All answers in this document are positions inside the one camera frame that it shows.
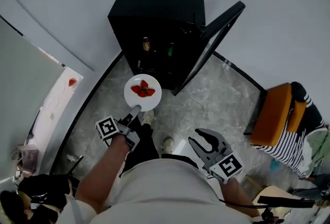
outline fridge door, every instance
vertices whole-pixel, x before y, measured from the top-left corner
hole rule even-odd
[[[235,21],[244,9],[245,4],[239,1],[205,27],[205,30],[201,35],[202,40],[200,43],[204,49],[188,76],[183,77],[181,81],[178,82],[178,85],[173,90],[174,95],[177,95],[199,72],[199,70],[203,67],[205,62],[209,59],[214,50],[216,50],[226,34],[235,24]],[[209,41],[217,33],[217,37],[214,39],[213,43],[209,45]]]

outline white wall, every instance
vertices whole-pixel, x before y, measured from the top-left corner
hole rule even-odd
[[[0,0],[0,15],[3,16],[18,31],[24,33],[36,47],[42,47],[61,63],[83,76],[89,75],[92,70],[79,61],[70,51],[57,42],[32,16],[23,9],[17,0]]]
[[[18,1],[62,48],[96,72],[104,71],[120,51],[107,20],[114,0]],[[205,0],[207,23],[236,1]],[[247,8],[218,52],[266,89],[301,82],[330,120],[330,0],[241,1]]]

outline black wire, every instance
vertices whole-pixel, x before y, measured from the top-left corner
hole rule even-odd
[[[234,206],[239,206],[241,208],[248,208],[248,209],[266,209],[269,206],[268,205],[240,205],[240,204],[236,204],[236,203],[232,203],[232,202],[228,202],[222,199],[219,199],[221,202],[224,202],[228,205],[234,205]]]

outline bottle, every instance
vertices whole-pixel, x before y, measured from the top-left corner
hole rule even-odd
[[[174,72],[174,60],[173,60],[173,52],[174,52],[174,43],[170,43],[169,49],[167,50],[167,55],[168,55],[168,73],[170,75],[173,74]]]
[[[149,50],[150,50],[150,41],[149,41],[148,37],[143,38],[143,43],[142,44],[143,44],[144,51],[149,52]]]

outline person's arm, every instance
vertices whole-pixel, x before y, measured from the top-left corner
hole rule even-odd
[[[125,137],[114,136],[104,156],[80,182],[75,198],[100,213],[129,151]]]
[[[220,183],[220,188],[222,192],[223,199],[228,202],[232,202],[239,205],[253,205],[251,199],[244,192],[243,188],[236,179],[231,180],[231,182],[225,184]],[[240,206],[234,206],[226,204],[226,206],[237,210],[245,215],[252,218],[260,216],[257,209],[242,208]]]

